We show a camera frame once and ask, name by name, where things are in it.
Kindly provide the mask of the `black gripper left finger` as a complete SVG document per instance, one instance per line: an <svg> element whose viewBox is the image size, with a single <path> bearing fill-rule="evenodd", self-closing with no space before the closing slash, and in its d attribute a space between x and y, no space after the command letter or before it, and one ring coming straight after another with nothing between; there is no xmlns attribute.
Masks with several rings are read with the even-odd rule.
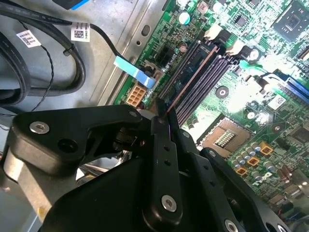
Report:
<svg viewBox="0 0 309 232"><path fill-rule="evenodd" d="M125 162L177 159L166 115L147 118L124 104L24 113L9 131L8 177L45 220L57 200L83 185L80 166L121 151L132 154Z"/></svg>

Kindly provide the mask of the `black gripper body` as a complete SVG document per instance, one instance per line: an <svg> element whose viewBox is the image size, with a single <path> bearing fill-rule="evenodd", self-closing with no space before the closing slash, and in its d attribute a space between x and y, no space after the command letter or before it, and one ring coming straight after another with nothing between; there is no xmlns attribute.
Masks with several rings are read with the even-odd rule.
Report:
<svg viewBox="0 0 309 232"><path fill-rule="evenodd" d="M62 196L43 232L222 232L224 217L176 158L133 159Z"/></svg>

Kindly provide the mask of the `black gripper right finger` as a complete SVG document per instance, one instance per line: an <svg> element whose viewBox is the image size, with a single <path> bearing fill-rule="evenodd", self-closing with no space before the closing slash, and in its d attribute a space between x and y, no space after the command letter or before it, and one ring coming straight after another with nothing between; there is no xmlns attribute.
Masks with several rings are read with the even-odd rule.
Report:
<svg viewBox="0 0 309 232"><path fill-rule="evenodd" d="M180 170L187 172L190 217L206 232L288 232L290 229L212 148L198 151L180 129L175 109L168 119Z"/></svg>

